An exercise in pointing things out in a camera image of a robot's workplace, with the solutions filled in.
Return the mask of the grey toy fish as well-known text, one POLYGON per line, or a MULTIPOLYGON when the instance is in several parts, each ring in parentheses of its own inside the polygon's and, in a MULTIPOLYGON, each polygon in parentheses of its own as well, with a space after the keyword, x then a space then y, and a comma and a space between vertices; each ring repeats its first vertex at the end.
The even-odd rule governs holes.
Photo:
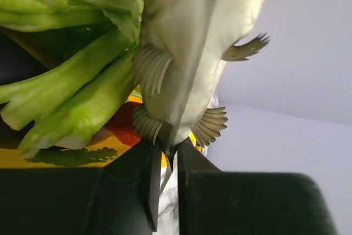
POLYGON ((193 134, 201 146, 226 127, 224 108, 209 108, 228 62, 246 61, 270 39, 241 44, 265 0, 144 0, 133 63, 143 104, 136 132, 165 154, 193 134))

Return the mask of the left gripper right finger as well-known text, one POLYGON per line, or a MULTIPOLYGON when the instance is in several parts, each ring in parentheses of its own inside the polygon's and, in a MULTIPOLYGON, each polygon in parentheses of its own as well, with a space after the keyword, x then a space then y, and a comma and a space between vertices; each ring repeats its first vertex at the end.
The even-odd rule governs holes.
POLYGON ((223 172, 190 140, 177 148, 180 234, 337 234, 307 175, 223 172))

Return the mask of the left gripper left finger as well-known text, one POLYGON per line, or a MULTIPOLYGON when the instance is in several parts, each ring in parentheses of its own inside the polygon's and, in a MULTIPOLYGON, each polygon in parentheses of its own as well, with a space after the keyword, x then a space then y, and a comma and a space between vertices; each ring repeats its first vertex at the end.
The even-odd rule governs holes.
POLYGON ((104 167, 1 169, 1 234, 152 234, 161 151, 141 141, 104 167))

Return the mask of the red toy chili pepper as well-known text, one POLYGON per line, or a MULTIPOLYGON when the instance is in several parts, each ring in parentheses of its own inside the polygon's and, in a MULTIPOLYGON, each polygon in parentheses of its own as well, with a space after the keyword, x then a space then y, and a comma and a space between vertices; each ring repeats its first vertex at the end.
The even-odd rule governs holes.
POLYGON ((139 105, 141 103, 134 101, 124 103, 106 123, 107 128, 124 145, 134 146, 141 140, 134 131, 132 121, 132 112, 139 105))

